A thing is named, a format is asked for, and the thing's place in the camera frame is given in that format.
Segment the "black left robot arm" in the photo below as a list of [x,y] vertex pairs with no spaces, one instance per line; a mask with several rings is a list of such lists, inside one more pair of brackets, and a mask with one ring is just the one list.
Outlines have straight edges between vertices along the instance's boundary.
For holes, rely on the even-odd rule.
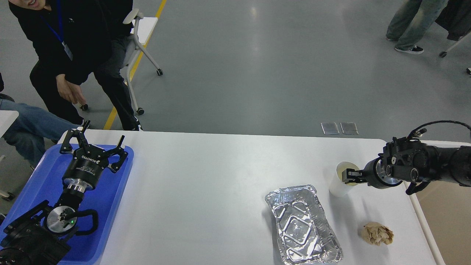
[[38,164],[1,225],[2,265],[94,263],[110,233],[133,150],[66,132]]

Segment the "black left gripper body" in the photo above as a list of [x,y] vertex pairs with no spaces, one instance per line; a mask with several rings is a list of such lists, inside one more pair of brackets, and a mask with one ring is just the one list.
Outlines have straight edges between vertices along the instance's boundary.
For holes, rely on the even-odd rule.
[[81,186],[81,191],[92,191],[96,188],[102,172],[109,165],[109,158],[114,155],[112,150],[105,150],[100,146],[87,144],[72,151],[70,144],[61,146],[61,153],[72,153],[72,161],[62,177],[63,187],[72,185]]

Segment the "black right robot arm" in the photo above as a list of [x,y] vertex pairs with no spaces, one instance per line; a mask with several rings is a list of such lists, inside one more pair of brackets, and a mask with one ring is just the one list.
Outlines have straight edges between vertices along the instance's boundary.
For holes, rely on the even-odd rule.
[[378,158],[368,162],[362,170],[343,170],[340,180],[345,184],[366,183],[380,189],[409,182],[407,195],[423,191],[433,181],[469,187],[470,146],[444,148],[428,145],[419,140],[426,131],[426,124],[423,124],[406,137],[393,137]]

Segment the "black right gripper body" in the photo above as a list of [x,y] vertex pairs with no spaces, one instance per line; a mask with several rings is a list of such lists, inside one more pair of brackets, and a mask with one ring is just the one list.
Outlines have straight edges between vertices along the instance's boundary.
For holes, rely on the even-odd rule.
[[363,169],[363,177],[367,185],[379,189],[397,187],[402,184],[402,180],[387,176],[386,170],[382,166],[381,158],[376,158],[368,162]]

